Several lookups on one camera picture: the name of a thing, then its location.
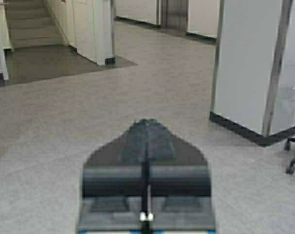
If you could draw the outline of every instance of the staircase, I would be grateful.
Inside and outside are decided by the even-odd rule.
[[[6,18],[14,48],[62,44],[43,0],[6,0]]]

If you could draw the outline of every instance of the tiled floor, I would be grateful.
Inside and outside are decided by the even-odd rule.
[[[0,87],[136,65],[116,56],[116,63],[97,66],[63,45],[19,48],[7,52],[6,64],[10,79],[0,80]]]
[[[220,234],[295,234],[295,146],[208,121],[215,47],[118,22],[116,50],[138,65],[0,88],[0,234],[73,234],[83,162],[142,117],[206,155]]]

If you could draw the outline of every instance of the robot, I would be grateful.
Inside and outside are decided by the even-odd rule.
[[[209,169],[154,119],[135,122],[84,165],[78,234],[215,234]]]

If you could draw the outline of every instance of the chair leg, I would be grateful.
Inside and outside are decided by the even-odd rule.
[[[285,142],[284,150],[290,151],[291,142],[295,142],[295,138],[288,138]]]
[[[294,173],[294,170],[295,170],[294,165],[295,165],[295,158],[290,162],[290,165],[286,170],[287,174],[292,175]]]

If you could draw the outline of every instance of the handrail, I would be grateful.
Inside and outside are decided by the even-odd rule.
[[[6,3],[6,2],[0,2],[0,6],[7,6],[9,5],[9,3]]]

